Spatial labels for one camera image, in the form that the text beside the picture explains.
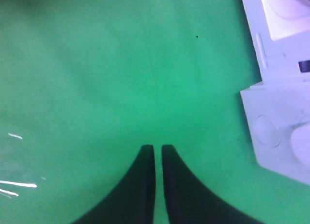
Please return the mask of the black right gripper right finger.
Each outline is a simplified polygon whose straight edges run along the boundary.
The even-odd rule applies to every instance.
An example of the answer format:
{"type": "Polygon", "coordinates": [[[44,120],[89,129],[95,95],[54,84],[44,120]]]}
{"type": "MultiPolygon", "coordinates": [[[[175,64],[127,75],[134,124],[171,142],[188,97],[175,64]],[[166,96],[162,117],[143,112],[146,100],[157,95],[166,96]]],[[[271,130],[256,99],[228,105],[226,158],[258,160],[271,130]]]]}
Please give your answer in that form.
{"type": "Polygon", "coordinates": [[[171,224],[261,224],[206,187],[173,145],[163,145],[162,172],[166,210],[171,224]]]}

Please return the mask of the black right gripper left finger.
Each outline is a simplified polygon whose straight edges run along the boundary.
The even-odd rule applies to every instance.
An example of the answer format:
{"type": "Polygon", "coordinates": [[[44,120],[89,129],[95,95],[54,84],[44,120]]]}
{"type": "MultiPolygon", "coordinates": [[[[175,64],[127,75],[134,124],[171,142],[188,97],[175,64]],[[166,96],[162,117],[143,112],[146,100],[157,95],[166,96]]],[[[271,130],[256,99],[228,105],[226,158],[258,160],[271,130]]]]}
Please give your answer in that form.
{"type": "Polygon", "coordinates": [[[152,224],[154,209],[155,153],[144,145],[113,190],[74,223],[152,224]]]}

